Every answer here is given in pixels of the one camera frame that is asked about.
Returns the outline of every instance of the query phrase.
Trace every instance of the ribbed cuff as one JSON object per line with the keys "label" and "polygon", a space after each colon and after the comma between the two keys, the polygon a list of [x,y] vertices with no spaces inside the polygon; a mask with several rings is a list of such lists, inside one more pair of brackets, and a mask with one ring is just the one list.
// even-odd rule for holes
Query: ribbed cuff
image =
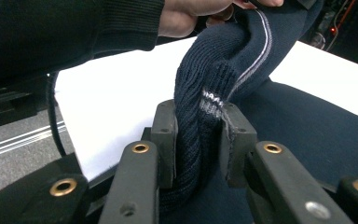
{"label": "ribbed cuff", "polygon": [[155,47],[164,0],[103,0],[102,7],[94,53]]}

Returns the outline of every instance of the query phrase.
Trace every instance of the white table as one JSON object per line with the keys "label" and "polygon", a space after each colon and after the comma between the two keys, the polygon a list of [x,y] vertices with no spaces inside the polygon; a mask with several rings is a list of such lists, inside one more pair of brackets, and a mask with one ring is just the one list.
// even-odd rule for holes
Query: white table
{"label": "white table", "polygon": [[[152,125],[157,104],[173,98],[176,69],[194,40],[60,72],[56,99],[88,180],[116,165],[124,147]],[[270,77],[358,115],[356,63],[297,42]]]}

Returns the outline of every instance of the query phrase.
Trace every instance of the black cable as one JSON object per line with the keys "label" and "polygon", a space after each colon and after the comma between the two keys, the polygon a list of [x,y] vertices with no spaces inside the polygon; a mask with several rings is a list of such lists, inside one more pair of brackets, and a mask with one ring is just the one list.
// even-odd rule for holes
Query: black cable
{"label": "black cable", "polygon": [[66,156],[65,149],[63,148],[62,141],[60,138],[60,133],[58,132],[57,126],[57,116],[55,113],[55,84],[57,81],[59,72],[50,73],[48,76],[48,85],[46,87],[46,103],[48,106],[48,121],[50,123],[51,133],[54,139],[54,143],[60,155],[62,157]]}

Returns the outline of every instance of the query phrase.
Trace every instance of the folded fabric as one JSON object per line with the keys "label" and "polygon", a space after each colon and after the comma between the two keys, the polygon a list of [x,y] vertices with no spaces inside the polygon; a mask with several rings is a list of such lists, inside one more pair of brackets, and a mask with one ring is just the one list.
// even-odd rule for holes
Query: folded fabric
{"label": "folded fabric", "polygon": [[235,22],[205,29],[190,48],[175,82],[179,133],[176,178],[160,191],[160,212],[185,203],[208,180],[217,157],[221,107],[254,91],[313,24],[323,0],[306,9],[296,0],[281,7],[238,10]]}

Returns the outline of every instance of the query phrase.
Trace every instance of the person's arm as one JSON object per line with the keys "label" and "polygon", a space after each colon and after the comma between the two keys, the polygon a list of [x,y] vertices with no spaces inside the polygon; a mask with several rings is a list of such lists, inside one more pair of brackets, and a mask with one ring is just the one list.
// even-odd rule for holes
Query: person's arm
{"label": "person's arm", "polygon": [[164,0],[0,0],[0,79],[78,65],[112,49],[151,50]]}

